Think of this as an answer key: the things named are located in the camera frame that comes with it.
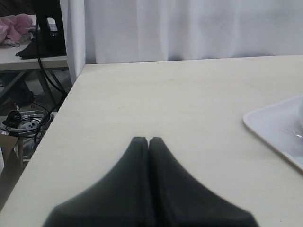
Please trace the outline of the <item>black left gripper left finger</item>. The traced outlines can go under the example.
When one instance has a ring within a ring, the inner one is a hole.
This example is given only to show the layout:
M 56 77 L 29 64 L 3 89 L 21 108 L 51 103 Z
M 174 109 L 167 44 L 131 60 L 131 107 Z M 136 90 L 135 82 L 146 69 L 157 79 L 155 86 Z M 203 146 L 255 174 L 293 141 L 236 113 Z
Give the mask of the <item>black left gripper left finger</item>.
M 56 206 L 45 227 L 148 227 L 148 144 L 132 138 L 115 166 L 97 183 Z

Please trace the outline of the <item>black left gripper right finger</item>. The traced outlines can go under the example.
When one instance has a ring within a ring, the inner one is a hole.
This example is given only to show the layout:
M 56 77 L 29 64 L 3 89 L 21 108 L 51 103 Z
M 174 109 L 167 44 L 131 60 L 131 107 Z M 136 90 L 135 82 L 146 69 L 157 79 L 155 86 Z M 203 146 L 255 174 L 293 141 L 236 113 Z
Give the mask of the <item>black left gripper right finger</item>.
M 254 216 L 196 180 L 164 140 L 149 144 L 149 177 L 158 227 L 256 227 Z

